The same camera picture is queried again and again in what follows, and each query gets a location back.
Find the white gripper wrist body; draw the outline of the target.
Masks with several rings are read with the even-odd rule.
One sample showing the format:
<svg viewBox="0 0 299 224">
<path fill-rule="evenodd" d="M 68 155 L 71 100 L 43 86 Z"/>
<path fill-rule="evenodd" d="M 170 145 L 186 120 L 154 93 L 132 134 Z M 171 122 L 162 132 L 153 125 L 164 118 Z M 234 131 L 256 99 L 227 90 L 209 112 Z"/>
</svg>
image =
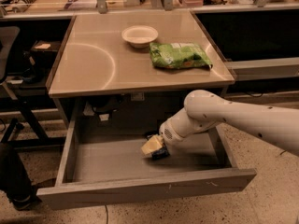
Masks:
<svg viewBox="0 0 299 224">
<path fill-rule="evenodd" d="M 167 146 L 173 146 L 182 142 L 186 137 L 186 128 L 166 121 L 160 126 L 159 135 Z"/>
</svg>

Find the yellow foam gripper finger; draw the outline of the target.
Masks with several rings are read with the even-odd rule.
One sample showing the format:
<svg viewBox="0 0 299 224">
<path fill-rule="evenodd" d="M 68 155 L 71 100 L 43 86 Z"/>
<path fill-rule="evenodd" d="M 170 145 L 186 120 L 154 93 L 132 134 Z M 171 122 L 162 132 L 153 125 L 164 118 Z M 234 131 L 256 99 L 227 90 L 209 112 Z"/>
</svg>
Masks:
<svg viewBox="0 0 299 224">
<path fill-rule="evenodd" d="M 141 151 L 144 155 L 148 155 L 160 150 L 163 147 L 163 138 L 160 135 L 155 134 L 141 147 Z"/>
</svg>

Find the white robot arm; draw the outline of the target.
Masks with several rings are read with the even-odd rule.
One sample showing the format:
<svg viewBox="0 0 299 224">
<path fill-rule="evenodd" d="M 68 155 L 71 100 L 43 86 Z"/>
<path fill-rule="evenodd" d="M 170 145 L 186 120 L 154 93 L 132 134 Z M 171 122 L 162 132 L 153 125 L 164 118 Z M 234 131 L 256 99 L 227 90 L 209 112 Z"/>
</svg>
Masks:
<svg viewBox="0 0 299 224">
<path fill-rule="evenodd" d="M 141 148 L 145 155 L 226 123 L 293 155 L 299 155 L 299 110 L 232 102 L 205 90 L 190 92 L 184 106 Z"/>
</svg>

